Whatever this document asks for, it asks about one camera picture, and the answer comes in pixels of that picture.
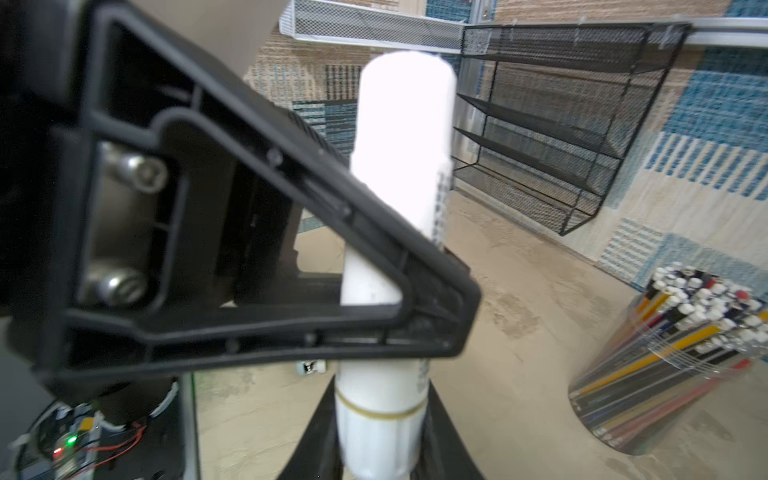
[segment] black base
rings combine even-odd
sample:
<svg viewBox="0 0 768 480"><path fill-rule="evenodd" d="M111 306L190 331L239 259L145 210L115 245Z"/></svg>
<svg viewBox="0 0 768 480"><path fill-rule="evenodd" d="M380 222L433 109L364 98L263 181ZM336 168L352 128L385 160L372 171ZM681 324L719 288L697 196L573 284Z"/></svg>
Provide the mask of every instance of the black base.
<svg viewBox="0 0 768 480"><path fill-rule="evenodd" d="M331 380L312 415L299 445L277 480L340 480L341 452L336 438L335 382ZM429 403L424 418L422 453L411 480L482 480L458 436L440 396L429 383Z"/></svg>

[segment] white tube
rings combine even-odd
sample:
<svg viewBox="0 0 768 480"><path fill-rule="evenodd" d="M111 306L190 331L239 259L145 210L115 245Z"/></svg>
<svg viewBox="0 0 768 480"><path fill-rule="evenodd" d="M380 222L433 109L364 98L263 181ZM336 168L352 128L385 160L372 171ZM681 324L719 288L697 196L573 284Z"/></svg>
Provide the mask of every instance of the white tube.
<svg viewBox="0 0 768 480"><path fill-rule="evenodd" d="M360 76L350 170L442 248L456 77L436 56L383 55ZM398 303L398 287L347 247L343 305ZM336 374L343 461L358 480L408 478L419 457L429 386L424 359L346 360Z"/></svg>

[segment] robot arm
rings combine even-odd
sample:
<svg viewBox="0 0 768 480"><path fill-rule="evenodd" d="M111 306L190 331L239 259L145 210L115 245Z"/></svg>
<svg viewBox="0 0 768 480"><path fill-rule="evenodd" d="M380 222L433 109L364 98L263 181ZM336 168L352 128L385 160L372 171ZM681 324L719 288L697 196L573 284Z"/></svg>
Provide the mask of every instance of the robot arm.
<svg viewBox="0 0 768 480"><path fill-rule="evenodd" d="M10 346L57 398L127 420L198 369L461 352L480 298L467 269L295 114L127 3L25 7L0 98L0 294ZM402 302L340 306L338 276L300 272L301 207Z"/></svg>

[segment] red wire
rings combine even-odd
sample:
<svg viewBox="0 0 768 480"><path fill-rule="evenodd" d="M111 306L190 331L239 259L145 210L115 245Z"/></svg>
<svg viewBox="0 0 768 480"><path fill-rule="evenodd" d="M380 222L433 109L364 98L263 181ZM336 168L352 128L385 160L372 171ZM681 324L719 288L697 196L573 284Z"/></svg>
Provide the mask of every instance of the red wire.
<svg viewBox="0 0 768 480"><path fill-rule="evenodd" d="M136 435L130 437L125 442L122 442L120 445L110 445L108 447L86 447L83 450L95 450L96 452L110 452L112 450L117 450L121 446L128 444L129 442L132 442L136 437L139 435L139 431L136 431Z"/></svg>
<svg viewBox="0 0 768 480"><path fill-rule="evenodd" d="M116 459L117 457L119 457L120 455L123 455L124 453L127 453L127 452L128 452L128 450L132 449L133 447L135 447L135 446L136 446L136 444L137 444L137 443L139 443L139 440L141 440L141 437L142 437L142 436L144 436L144 430L145 430L146 428L147 428L147 427L146 427L146 426L144 426L144 427L141 427L141 428L139 429L139 432L136 434L136 437L135 437L135 438L136 438L136 440L135 440L133 443L131 443L131 446L130 446L130 447L128 447L127 449L123 450L123 451L122 451L122 452L120 452L120 453L117 453L117 454L115 454L115 455L112 455L110 458L107 458L106 460L104 460L104 461L102 461L102 462L99 462L99 463L97 463L96 465L91 465L91 466L90 466L90 467L88 467L88 468L83 468L81 471L79 471L78 473L76 473L76 474L75 474L75 476L79 476L79 475L81 475L81 474L83 474L83 473L87 472L88 470L93 470L94 468L97 468L97 467L99 467L99 466L101 466L101 465L103 465L103 464L105 464L105 463L107 463L107 462L111 462L112 460L115 460L115 459Z"/></svg>

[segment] concrete floor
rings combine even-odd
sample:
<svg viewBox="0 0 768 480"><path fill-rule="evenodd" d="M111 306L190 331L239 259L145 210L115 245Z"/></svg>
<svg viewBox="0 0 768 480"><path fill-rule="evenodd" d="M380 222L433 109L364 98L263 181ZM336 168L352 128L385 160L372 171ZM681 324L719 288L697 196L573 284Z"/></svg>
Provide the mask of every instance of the concrete floor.
<svg viewBox="0 0 768 480"><path fill-rule="evenodd" d="M768 476L768 366L705 399L653 455L623 455L581 425L566 389L635 292L456 192L447 246L484 298L464 353L433 361L432 381L488 480ZM343 242L328 227L301 233L296 248L303 270L341 270ZM330 374L301 377L290 363L195 380L203 479L258 480L280 472Z"/></svg>

